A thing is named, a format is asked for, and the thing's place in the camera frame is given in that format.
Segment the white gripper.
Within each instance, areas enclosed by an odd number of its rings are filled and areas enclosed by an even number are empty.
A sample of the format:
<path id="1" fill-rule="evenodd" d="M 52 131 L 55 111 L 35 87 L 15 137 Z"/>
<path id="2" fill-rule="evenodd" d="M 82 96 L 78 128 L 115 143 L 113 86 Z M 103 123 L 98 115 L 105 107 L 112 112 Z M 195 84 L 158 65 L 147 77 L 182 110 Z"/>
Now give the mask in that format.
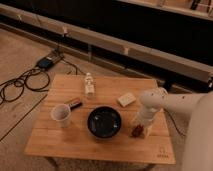
<path id="1" fill-rule="evenodd" d="M 142 134 L 148 134 L 157 112 L 158 110 L 156 108 L 142 106 L 132 120 L 133 129 L 135 126 L 141 124 L 144 126 Z"/>

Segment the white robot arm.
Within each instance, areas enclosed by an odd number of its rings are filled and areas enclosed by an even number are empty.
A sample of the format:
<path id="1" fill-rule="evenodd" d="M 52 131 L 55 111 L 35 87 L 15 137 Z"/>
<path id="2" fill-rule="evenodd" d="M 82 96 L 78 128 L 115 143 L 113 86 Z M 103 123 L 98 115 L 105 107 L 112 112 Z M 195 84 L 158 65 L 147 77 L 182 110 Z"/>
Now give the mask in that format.
<path id="1" fill-rule="evenodd" d="M 134 126 L 150 126 L 161 109 L 190 116 L 181 171 L 213 171 L 213 91 L 170 94 L 164 88 L 142 91 Z"/>

